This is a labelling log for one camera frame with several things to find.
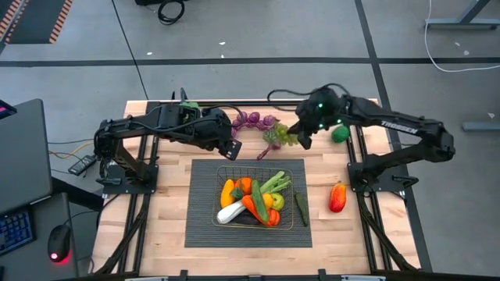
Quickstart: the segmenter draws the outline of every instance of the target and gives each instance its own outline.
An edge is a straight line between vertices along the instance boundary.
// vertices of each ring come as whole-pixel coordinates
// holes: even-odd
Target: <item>gray floor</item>
[[[469,1],[433,3],[433,16],[444,17],[459,15]],[[422,26],[427,1],[363,4],[379,57],[426,57]],[[116,0],[116,6],[137,59],[368,56],[355,4],[347,0],[193,0],[186,2],[185,17],[171,27],[158,23],[155,5],[152,11],[132,0]],[[499,14],[500,2],[492,2],[482,16]],[[429,45],[437,57],[500,56],[499,32],[432,30]],[[102,0],[74,0],[56,44],[8,45],[0,55],[1,61],[114,59],[130,59],[130,53],[112,3]],[[500,252],[495,239],[500,231],[500,137],[460,129],[463,121],[489,122],[488,113],[500,116],[500,69],[442,73],[432,65],[408,64],[381,69],[394,110],[442,120],[455,136],[452,161],[409,165],[410,174],[420,178],[414,191],[434,271],[500,276],[495,263]],[[190,98],[264,98],[274,88],[307,91],[328,82],[344,84],[354,95],[379,98],[370,65],[141,66],[140,71],[154,99],[168,98],[180,87]],[[89,138],[102,119],[121,117],[127,100],[144,99],[133,66],[0,68],[0,77],[7,102],[43,99],[50,141]],[[402,141],[413,140],[402,136]],[[68,152],[75,147],[50,148]],[[91,148],[80,153],[86,154]],[[52,158],[51,163],[66,170],[74,161]],[[55,175],[98,192],[96,170],[85,178]],[[91,215],[81,216],[75,227],[90,229],[94,223]],[[77,238],[80,256],[90,254],[85,251],[94,235],[92,229]]]

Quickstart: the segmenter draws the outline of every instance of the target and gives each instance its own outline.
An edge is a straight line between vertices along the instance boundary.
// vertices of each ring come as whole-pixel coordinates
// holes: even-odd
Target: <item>grape bunch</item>
[[[280,140],[281,145],[288,144],[292,146],[294,144],[298,144],[297,135],[288,134],[288,126],[282,123],[274,124],[274,132],[278,136],[278,140]]]

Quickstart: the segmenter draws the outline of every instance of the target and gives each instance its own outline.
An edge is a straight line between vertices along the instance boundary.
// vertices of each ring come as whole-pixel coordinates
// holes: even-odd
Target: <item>wooden table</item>
[[[143,115],[146,106],[146,101],[129,101],[124,115]],[[270,106],[241,106],[240,109],[258,111],[261,116],[272,114],[289,126],[297,121],[293,112],[277,111]],[[224,110],[231,119],[237,115],[232,109]],[[363,132],[368,153],[390,151],[384,128],[374,126],[364,128]],[[349,183],[347,147],[332,144],[330,133],[323,130],[314,135],[308,151],[300,145],[285,146],[266,156],[267,159],[304,159],[312,248],[185,248],[191,160],[221,159],[222,156],[217,151],[160,141],[158,186],[148,213],[141,276],[178,276],[181,269],[187,269],[190,276],[314,275],[318,269],[326,269],[328,274],[369,273],[355,194],[348,191],[347,204],[340,213],[333,213],[327,207],[332,186],[339,182]],[[238,159],[255,159],[266,147],[262,132],[257,130],[243,129],[237,138],[243,143]],[[152,138],[149,140],[146,155],[151,149]],[[132,155],[137,155],[139,142],[140,138],[134,138],[124,144]],[[387,236],[408,262],[419,267],[403,200],[385,192],[379,192],[378,199]],[[123,237],[129,200],[130,195],[122,194],[102,213],[92,256],[96,269],[103,265]],[[382,269],[377,238],[372,236],[377,264]],[[130,249],[135,249],[134,240],[131,246]],[[129,251],[127,270],[132,269],[133,255],[134,251]]]

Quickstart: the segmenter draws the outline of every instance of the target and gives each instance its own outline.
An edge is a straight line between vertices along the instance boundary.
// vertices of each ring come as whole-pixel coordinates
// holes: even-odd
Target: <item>gold wire basket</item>
[[[266,227],[264,225],[245,225],[236,222],[229,222],[226,224],[221,224],[217,221],[217,213],[222,209],[220,207],[220,194],[227,180],[233,180],[236,182],[238,179],[248,176],[252,180],[258,180],[262,185],[267,180],[276,175],[279,171],[284,172],[284,176],[290,176],[291,185],[279,191],[279,193],[284,198],[284,207],[279,211],[280,222],[277,226]],[[294,225],[294,183],[293,183],[293,173],[288,169],[275,169],[275,168],[259,168],[259,167],[233,167],[233,166],[221,166],[217,169],[216,174],[216,190],[213,198],[213,213],[212,213],[212,223],[216,226],[223,227],[240,227],[240,228],[255,228],[255,229],[274,229],[274,230],[290,230]]]

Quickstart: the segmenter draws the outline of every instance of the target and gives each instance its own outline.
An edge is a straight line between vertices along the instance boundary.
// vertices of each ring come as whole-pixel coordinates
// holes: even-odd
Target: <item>white cable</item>
[[[489,69],[496,69],[500,68],[500,66],[490,66],[490,67],[483,67],[483,68],[471,68],[471,69],[457,69],[457,70],[449,70],[449,69],[442,69],[437,65],[437,63],[432,59],[432,56],[430,55],[429,52],[429,46],[427,45],[427,29],[429,27],[429,20],[430,20],[430,13],[432,12],[432,0],[429,0],[429,16],[427,16],[427,21],[425,22],[425,31],[423,33],[423,42],[425,43],[425,49],[427,50],[427,55],[429,56],[429,59],[432,61],[432,64],[436,66],[437,69],[440,71],[446,72],[446,73],[459,73],[459,72],[465,72],[465,71],[472,71],[472,70],[489,70]]]

